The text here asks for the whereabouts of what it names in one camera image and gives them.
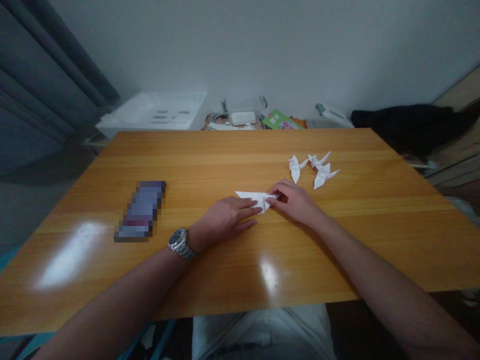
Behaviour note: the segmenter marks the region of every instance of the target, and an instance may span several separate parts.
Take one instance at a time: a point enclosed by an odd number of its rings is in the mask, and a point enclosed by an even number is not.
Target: curtain
[[[46,0],[0,0],[0,174],[61,151],[119,94]]]

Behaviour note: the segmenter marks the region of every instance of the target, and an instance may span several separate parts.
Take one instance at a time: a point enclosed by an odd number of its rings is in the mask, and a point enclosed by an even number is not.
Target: wristwatch
[[[186,227],[182,227],[175,231],[171,236],[170,240],[168,241],[168,247],[172,249],[174,252],[179,253],[182,258],[185,260],[193,260],[197,257],[197,253],[193,251],[187,245],[187,234],[188,229]]]

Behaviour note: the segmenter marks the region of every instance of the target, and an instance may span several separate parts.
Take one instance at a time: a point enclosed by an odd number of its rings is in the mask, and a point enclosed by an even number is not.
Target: wooden table
[[[57,330],[216,200],[266,192],[293,154],[330,150],[341,172],[313,191],[307,166],[298,182],[328,214],[427,291],[480,286],[478,229],[369,129],[119,133],[0,275],[0,336]],[[143,180],[167,182],[156,235],[115,243]],[[357,297],[311,231],[273,209],[257,219],[202,254],[155,318]]]

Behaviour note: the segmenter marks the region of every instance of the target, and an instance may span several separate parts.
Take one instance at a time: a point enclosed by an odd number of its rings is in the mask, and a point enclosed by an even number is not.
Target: black bag
[[[475,115],[454,112],[451,107],[423,104],[351,113],[356,128],[371,128],[397,153],[417,156],[426,156],[462,135],[476,120]]]

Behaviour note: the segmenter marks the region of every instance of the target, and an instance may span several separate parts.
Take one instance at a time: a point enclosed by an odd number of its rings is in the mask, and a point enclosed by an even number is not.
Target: white wall
[[[431,103],[480,63],[478,0],[50,0],[120,94],[264,95],[286,115]]]

